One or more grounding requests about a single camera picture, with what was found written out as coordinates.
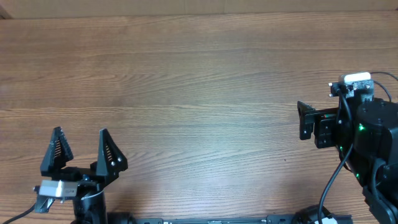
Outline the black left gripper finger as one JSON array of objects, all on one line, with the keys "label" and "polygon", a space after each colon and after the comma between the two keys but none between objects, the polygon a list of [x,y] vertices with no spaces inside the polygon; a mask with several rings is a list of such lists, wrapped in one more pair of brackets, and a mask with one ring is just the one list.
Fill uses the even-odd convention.
[{"label": "black left gripper finger", "polygon": [[63,129],[59,126],[53,129],[50,143],[40,165],[42,176],[51,177],[66,167],[67,162],[74,158]]},{"label": "black left gripper finger", "polygon": [[120,172],[128,169],[127,158],[113,141],[109,131],[99,132],[98,158],[96,175],[116,177]]}]

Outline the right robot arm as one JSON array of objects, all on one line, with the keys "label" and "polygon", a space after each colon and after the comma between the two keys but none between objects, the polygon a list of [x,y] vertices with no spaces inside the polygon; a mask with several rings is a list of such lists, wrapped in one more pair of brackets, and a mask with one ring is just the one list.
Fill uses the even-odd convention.
[{"label": "right robot arm", "polygon": [[376,98],[347,116],[345,106],[316,110],[297,103],[300,139],[335,147],[363,189],[379,223],[397,223],[397,103]]}]

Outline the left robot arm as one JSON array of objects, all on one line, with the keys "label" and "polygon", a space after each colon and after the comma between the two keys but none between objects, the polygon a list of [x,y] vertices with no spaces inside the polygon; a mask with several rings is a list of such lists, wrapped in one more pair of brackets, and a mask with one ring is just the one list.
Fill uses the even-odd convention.
[{"label": "left robot arm", "polygon": [[109,131],[99,132],[97,160],[89,168],[68,167],[73,153],[63,129],[53,129],[48,149],[40,165],[43,177],[36,187],[36,213],[47,213],[54,201],[73,202],[74,223],[134,223],[128,212],[107,212],[104,189],[128,169],[125,155]]}]

